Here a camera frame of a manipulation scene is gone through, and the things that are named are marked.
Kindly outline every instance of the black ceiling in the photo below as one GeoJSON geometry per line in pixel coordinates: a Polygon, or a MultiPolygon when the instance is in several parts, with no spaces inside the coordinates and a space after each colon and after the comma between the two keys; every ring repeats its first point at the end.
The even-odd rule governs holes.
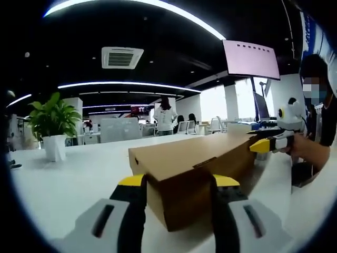
{"type": "MultiPolygon", "coordinates": [[[[298,10],[287,0],[284,3],[293,41],[281,0],[166,2],[197,16],[226,39],[274,48],[280,74],[298,73],[302,27],[298,10]]],[[[63,84],[133,81],[184,87],[227,69],[223,45],[218,38],[165,9],[134,1],[100,0],[77,4],[42,18],[50,5],[50,1],[24,1],[16,9],[21,22],[13,24],[9,67],[15,72],[10,86],[17,98],[33,95],[11,106],[11,110],[21,116],[29,113],[27,103],[45,100],[63,84]],[[101,67],[103,46],[142,48],[144,53],[134,70],[107,70],[101,67]]],[[[220,83],[230,85],[234,80],[227,76],[195,89],[204,90],[220,83]]],[[[137,85],[88,85],[60,91],[63,98],[102,92],[80,95],[84,106],[151,103],[159,97],[144,93],[103,93],[107,91],[195,94],[137,85]]]]}

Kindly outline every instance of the human hand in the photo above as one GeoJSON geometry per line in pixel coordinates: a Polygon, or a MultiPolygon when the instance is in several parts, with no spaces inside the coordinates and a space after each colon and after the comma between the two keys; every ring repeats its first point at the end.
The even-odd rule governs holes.
{"type": "Polygon", "coordinates": [[[280,151],[282,153],[290,152],[290,155],[292,157],[296,157],[296,158],[301,157],[302,158],[302,154],[305,152],[305,149],[308,145],[308,141],[310,141],[310,140],[307,139],[306,137],[304,137],[302,133],[295,133],[294,134],[294,143],[293,143],[292,147],[287,147],[287,148],[284,148],[280,151]]]}

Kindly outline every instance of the ceiling air conditioner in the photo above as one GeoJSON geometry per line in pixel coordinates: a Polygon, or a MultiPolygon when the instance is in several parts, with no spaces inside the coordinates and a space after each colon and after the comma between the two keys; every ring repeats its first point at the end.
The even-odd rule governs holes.
{"type": "Polygon", "coordinates": [[[102,68],[134,70],[143,53],[144,50],[139,48],[105,46],[102,48],[102,68]]]}

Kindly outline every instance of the television screen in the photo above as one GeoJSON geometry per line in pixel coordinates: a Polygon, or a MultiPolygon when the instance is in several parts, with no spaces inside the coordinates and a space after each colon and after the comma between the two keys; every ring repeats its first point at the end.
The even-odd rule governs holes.
{"type": "Polygon", "coordinates": [[[150,114],[149,106],[132,106],[131,116],[148,116],[150,114]]]}
{"type": "Polygon", "coordinates": [[[253,43],[223,40],[229,75],[280,79],[274,49],[253,43]]]}
{"type": "Polygon", "coordinates": [[[264,97],[254,92],[254,99],[257,105],[257,110],[259,111],[260,120],[269,120],[270,116],[264,97]]]}

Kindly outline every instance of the cardboard box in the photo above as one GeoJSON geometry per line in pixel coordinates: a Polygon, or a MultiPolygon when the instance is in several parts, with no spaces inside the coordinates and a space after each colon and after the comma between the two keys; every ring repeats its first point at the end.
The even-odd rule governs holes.
{"type": "Polygon", "coordinates": [[[240,181],[255,154],[248,134],[205,137],[129,149],[133,174],[148,174],[147,204],[168,231],[180,230],[210,210],[210,176],[240,181]]]}

